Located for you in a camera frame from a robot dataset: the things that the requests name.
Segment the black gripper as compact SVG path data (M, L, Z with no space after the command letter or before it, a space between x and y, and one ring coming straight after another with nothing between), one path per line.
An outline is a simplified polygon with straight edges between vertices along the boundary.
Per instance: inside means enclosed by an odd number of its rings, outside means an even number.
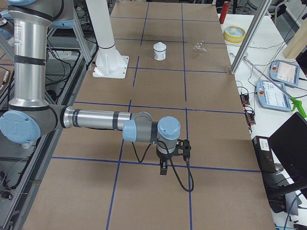
M156 155L160 159L160 175L167 175L167 162L169 160L169 155L158 150L156 151Z

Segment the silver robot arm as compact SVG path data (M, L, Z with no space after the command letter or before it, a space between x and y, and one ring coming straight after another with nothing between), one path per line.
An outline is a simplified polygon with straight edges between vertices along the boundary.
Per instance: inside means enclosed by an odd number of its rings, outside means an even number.
M160 173L178 154L180 123L171 116L154 122L146 112L126 113L75 109L45 100L47 29L73 27L71 0L10 0L8 13L14 19L15 91L9 110L0 118L2 134L25 144L59 128L85 127L117 130L130 142L156 145Z

